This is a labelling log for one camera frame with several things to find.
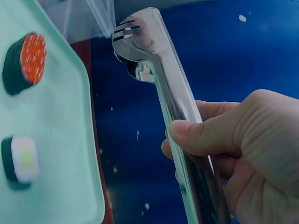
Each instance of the clear plastic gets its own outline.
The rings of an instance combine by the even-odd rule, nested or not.
[[[110,38],[115,29],[113,0],[39,0],[68,43]]]

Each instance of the mint green tray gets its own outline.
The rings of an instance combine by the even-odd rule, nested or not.
[[[100,224],[105,206],[82,61],[35,0],[0,0],[0,28],[1,71],[9,46],[29,32],[45,35],[48,51],[36,86],[10,97],[0,81],[0,139],[32,136],[41,170],[28,189],[18,189],[0,164],[0,223]]]

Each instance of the orange fish roe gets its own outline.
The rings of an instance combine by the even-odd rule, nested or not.
[[[45,46],[44,36],[38,34],[28,34],[23,43],[21,67],[25,78],[33,84],[43,77],[47,55]]]

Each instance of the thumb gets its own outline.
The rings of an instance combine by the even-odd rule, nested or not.
[[[170,125],[172,139],[185,151],[198,156],[239,152],[237,107],[203,123],[175,120]]]

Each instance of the cucumber roll sushi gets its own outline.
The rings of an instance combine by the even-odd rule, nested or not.
[[[6,178],[10,182],[28,184],[39,178],[39,159],[31,138],[12,136],[3,139],[1,156]]]
[[[17,95],[42,79],[47,55],[45,45],[44,36],[30,33],[10,46],[2,72],[9,95]]]

